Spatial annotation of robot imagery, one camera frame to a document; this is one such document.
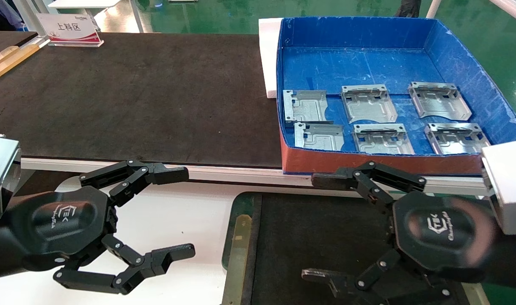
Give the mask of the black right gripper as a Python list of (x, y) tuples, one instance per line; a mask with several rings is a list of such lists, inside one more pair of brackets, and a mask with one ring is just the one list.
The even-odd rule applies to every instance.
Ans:
[[(499, 226), (488, 204), (463, 197), (433, 197), (424, 193), (426, 179), (370, 161), (334, 173), (312, 174), (318, 189), (356, 191), (382, 213), (393, 212), (397, 247), (423, 269), (435, 273), (481, 269), (496, 239)], [(407, 193), (395, 199), (380, 185)], [(444, 281), (398, 297), (385, 298), (374, 289), (383, 274), (401, 262), (390, 250), (355, 277), (325, 269), (303, 269), (303, 280), (322, 283), (333, 296), (365, 305), (439, 305), (453, 297)]]

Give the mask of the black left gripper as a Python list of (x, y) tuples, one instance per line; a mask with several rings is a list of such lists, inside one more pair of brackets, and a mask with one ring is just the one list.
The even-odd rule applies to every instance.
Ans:
[[(145, 279), (167, 273), (171, 263), (193, 258), (193, 244), (155, 249), (140, 255), (115, 238), (113, 207), (128, 203), (149, 185), (188, 182), (184, 166), (121, 161), (80, 176), (76, 191), (49, 191), (18, 197), (8, 210), (8, 227), (19, 249), (19, 262), (28, 272), (43, 272), (71, 261), (53, 280), (66, 289), (127, 295)], [(109, 196), (99, 189), (112, 186)], [(117, 275), (80, 272), (96, 250), (104, 249), (128, 267)]]

